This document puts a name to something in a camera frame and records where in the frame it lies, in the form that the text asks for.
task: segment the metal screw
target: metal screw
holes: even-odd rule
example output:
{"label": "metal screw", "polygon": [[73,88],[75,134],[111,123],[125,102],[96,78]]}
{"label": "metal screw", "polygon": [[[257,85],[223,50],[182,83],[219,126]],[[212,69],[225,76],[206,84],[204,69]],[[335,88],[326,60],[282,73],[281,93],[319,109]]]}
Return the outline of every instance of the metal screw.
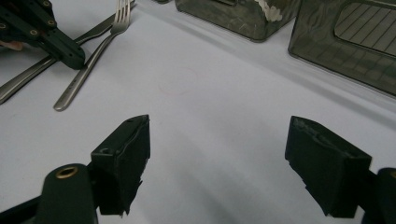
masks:
{"label": "metal screw", "polygon": [[37,34],[38,34],[38,31],[37,31],[37,30],[31,30],[31,31],[30,31],[30,34],[31,34],[31,35],[37,35]]}
{"label": "metal screw", "polygon": [[44,7],[49,7],[50,6],[50,2],[49,1],[43,1],[43,6]]}
{"label": "metal screw", "polygon": [[56,178],[58,179],[66,179],[69,178],[70,176],[73,176],[77,173],[78,168],[76,166],[69,166],[66,168],[63,168],[62,170],[58,171],[56,173]]}

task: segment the knife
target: knife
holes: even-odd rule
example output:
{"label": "knife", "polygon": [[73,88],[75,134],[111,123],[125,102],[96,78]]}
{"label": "knife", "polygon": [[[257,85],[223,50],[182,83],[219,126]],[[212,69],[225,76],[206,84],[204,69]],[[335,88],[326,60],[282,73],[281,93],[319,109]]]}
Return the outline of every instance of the knife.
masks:
{"label": "knife", "polygon": [[[75,39],[76,43],[79,45],[84,44],[88,40],[96,38],[105,32],[107,32],[114,21],[114,16],[108,17],[95,27],[93,27],[90,31],[81,35],[77,39]],[[15,92],[20,90],[26,83],[32,80],[34,77],[39,75],[41,72],[49,68],[51,65],[57,62],[56,59],[52,58],[51,56],[47,56],[46,58],[42,59],[40,62],[34,64],[30,68],[26,69],[24,72],[20,73],[16,77],[12,78],[9,82],[4,84],[0,87],[0,105],[4,103],[9,97],[11,97]]]}

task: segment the white table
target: white table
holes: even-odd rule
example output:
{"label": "white table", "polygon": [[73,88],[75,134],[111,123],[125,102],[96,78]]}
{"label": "white table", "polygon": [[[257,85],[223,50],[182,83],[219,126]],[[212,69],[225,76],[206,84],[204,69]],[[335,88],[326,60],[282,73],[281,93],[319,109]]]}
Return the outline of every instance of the white table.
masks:
{"label": "white table", "polygon": [[[52,0],[75,38],[114,1]],[[40,194],[51,170],[88,164],[124,120],[150,115],[151,159],[128,217],[109,223],[361,223],[325,217],[284,159],[290,116],[315,120],[395,167],[396,100],[289,56],[293,23],[261,44],[140,0],[74,102],[52,106],[77,71],[56,63],[0,105],[0,211]],[[105,37],[86,43],[87,58]],[[41,49],[0,49],[0,84]]]}

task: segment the fork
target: fork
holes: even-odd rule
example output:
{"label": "fork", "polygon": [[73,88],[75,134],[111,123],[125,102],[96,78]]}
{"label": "fork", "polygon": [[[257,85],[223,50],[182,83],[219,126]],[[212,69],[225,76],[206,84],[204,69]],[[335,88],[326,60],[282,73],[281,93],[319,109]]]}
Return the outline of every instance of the fork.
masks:
{"label": "fork", "polygon": [[117,0],[117,11],[116,15],[114,16],[113,27],[110,30],[110,35],[99,45],[90,59],[88,59],[64,93],[55,103],[53,108],[56,111],[64,111],[67,107],[69,107],[106,47],[110,44],[114,37],[122,34],[128,29],[130,20],[130,0]]}
{"label": "fork", "polygon": [[[131,9],[135,6],[134,2],[135,0],[131,1]],[[100,35],[103,35],[107,31],[109,31],[110,28],[113,26],[115,15],[116,14],[111,15],[110,17],[93,27],[87,33],[79,36],[77,39],[75,39],[76,43],[82,45],[85,42],[94,39]],[[3,84],[3,86],[0,87],[0,105],[7,101],[14,93],[19,91],[24,85],[29,83],[29,81],[40,75],[44,70],[46,70],[56,62],[57,60],[55,58],[47,56],[40,62],[35,63],[25,71],[16,75],[10,81]]]}

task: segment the white surface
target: white surface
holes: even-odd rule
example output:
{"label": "white surface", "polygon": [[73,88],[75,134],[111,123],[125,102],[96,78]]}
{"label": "white surface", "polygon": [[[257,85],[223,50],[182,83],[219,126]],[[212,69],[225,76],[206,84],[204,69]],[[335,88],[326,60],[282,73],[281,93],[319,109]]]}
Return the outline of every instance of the white surface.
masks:
{"label": "white surface", "polygon": [[[52,0],[77,37],[113,1]],[[56,63],[0,105],[0,211],[40,194],[51,170],[88,164],[124,120],[150,115],[151,159],[128,217],[100,223],[360,223],[325,217],[284,159],[290,116],[315,120],[395,167],[396,100],[291,58],[292,22],[255,44],[140,0],[74,102],[52,109],[77,71]],[[104,36],[86,43],[87,58]],[[41,59],[0,49],[0,84]]]}

